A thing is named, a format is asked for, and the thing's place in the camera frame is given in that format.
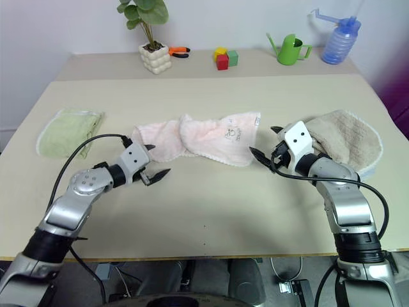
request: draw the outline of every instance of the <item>potted plant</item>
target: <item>potted plant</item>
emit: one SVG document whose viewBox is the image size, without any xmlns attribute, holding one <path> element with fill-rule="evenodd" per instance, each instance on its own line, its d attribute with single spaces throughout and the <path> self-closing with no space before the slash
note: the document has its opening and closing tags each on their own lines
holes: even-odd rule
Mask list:
<svg viewBox="0 0 409 307">
<path fill-rule="evenodd" d="M 163 0 L 120 0 L 117 7 L 118 13 L 124 13 L 128 19 L 127 28 L 135 29 L 140 24 L 148 43 L 139 46 L 143 65 L 153 72 L 159 74 L 172 66 L 169 48 L 153 39 L 152 25 L 164 24 L 169 15 Z"/>
</svg>

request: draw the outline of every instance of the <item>white wall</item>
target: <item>white wall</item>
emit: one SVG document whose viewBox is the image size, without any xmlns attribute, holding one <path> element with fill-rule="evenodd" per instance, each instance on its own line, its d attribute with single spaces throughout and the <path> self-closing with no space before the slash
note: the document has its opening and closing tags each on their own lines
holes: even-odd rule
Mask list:
<svg viewBox="0 0 409 307">
<path fill-rule="evenodd" d="M 129 31 L 116 0 L 0 0 L 0 130 L 17 127 L 70 53 L 129 52 L 145 41 Z M 353 14 L 360 0 L 167 0 L 169 22 L 155 26 L 158 40 L 192 49 L 269 47 L 289 33 L 323 45 L 334 26 L 307 14 L 320 7 L 335 17 Z M 351 57 L 374 84 L 392 51 L 409 32 L 408 0 L 367 0 Z M 0 149 L 8 140 L 0 133 Z"/>
</svg>

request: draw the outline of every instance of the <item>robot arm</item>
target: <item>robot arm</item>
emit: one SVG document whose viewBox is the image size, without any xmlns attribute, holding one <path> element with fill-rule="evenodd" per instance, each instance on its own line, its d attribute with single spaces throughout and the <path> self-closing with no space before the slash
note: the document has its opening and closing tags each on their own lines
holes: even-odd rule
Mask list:
<svg viewBox="0 0 409 307">
<path fill-rule="evenodd" d="M 348 165 L 337 163 L 325 155 L 314 154 L 311 136 L 303 122 L 284 129 L 272 127 L 272 130 L 277 132 L 281 142 L 273 150 L 271 159 L 255 148 L 251 148 L 251 151 L 259 162 L 273 172 L 282 174 L 278 169 L 284 167 L 290 175 L 359 181 L 359 176 Z M 336 181 L 311 182 L 324 199 L 325 212 L 339 254 L 338 268 L 345 278 L 339 286 L 342 289 L 338 305 L 369 306 L 366 304 L 367 295 L 383 291 L 383 297 L 389 304 L 379 300 L 379 305 L 370 306 L 400 307 L 393 273 L 376 234 L 370 206 L 358 185 Z M 362 289 L 366 294 L 359 297 Z"/>
<path fill-rule="evenodd" d="M 149 178 L 145 167 L 150 162 L 147 150 L 153 145 L 129 144 L 115 164 L 106 162 L 79 171 L 66 193 L 47 210 L 23 252 L 19 253 L 0 281 L 0 305 L 41 306 L 52 290 L 55 278 L 73 241 L 91 213 L 92 204 L 103 193 L 123 184 L 142 180 L 151 185 L 170 169 Z"/>
</svg>

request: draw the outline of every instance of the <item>pink towel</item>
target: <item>pink towel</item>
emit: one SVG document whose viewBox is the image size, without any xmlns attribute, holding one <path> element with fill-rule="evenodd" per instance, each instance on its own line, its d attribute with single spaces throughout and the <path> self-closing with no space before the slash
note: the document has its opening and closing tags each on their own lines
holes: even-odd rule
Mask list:
<svg viewBox="0 0 409 307">
<path fill-rule="evenodd" d="M 259 121 L 257 112 L 207 121 L 193 120 L 186 114 L 178 121 L 137 126 L 132 139 L 155 145 L 149 153 L 156 162 L 201 155 L 232 166 L 247 166 L 252 161 L 249 146 L 254 146 Z"/>
</svg>

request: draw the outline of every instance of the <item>yellow block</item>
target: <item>yellow block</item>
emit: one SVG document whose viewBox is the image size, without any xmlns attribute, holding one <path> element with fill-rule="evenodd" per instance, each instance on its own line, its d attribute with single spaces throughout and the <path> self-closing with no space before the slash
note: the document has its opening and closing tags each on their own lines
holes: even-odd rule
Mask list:
<svg viewBox="0 0 409 307">
<path fill-rule="evenodd" d="M 215 50 L 215 53 L 213 54 L 213 57 L 214 57 L 214 59 L 215 59 L 215 62 L 216 62 L 216 60 L 217 60 L 217 56 L 220 56 L 221 54 L 226 54 L 227 51 L 228 51 L 228 50 L 227 50 L 226 48 L 218 47 L 218 48 Z"/>
</svg>

